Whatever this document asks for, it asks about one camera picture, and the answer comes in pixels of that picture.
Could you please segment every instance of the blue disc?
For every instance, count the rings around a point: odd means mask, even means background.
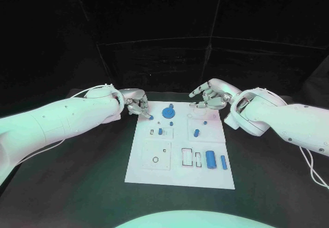
[[[173,110],[173,108],[166,108],[163,110],[163,117],[166,119],[171,119],[174,117],[174,110]]]

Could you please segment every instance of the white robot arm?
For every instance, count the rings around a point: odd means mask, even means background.
[[[271,127],[288,143],[329,156],[329,110],[290,104],[265,89],[241,91],[219,79],[210,79],[190,93],[203,92],[203,102],[190,103],[197,108],[222,109],[231,104],[225,123],[261,136]]]
[[[85,91],[83,98],[76,98]],[[105,84],[82,92],[29,112],[0,119],[0,185],[31,152],[82,134],[99,124],[119,120],[124,105],[130,114],[153,119],[147,113],[147,97],[141,89],[117,90]]]

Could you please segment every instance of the robotic hand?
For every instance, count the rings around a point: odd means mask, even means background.
[[[210,79],[189,94],[202,93],[203,102],[192,107],[222,109],[231,104],[223,122],[261,136],[271,127],[288,143],[329,156],[329,110],[303,104],[290,104],[265,89],[241,91],[219,79]]]
[[[76,98],[85,91],[83,98]],[[34,155],[24,158],[31,152],[60,140],[63,142],[99,124],[119,120],[124,105],[130,114],[153,119],[147,113],[147,97],[141,89],[117,90],[105,84],[78,94],[0,119],[0,185],[14,166]]]

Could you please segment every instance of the black table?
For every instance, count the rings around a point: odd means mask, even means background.
[[[176,93],[147,97],[194,101]],[[223,124],[235,190],[124,183],[135,123],[137,116],[124,110],[121,120],[66,139],[23,163],[0,197],[1,228],[114,227],[167,210],[223,212],[280,228],[327,226],[329,191],[310,179],[297,146],[271,130],[255,137]],[[329,180],[329,158],[313,157],[314,169]]]

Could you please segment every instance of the white paper sheet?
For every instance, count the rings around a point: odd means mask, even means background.
[[[176,112],[171,119],[161,115],[169,104]],[[137,120],[124,182],[235,189],[219,112],[190,108],[186,102],[158,101],[148,101],[148,112],[154,119],[140,116]],[[197,137],[193,136],[194,129],[199,129]],[[181,165],[183,148],[192,149],[192,166]],[[206,151],[215,152],[215,169],[206,167]],[[199,155],[200,167],[196,166]],[[226,170],[222,169],[220,155],[225,156]]]

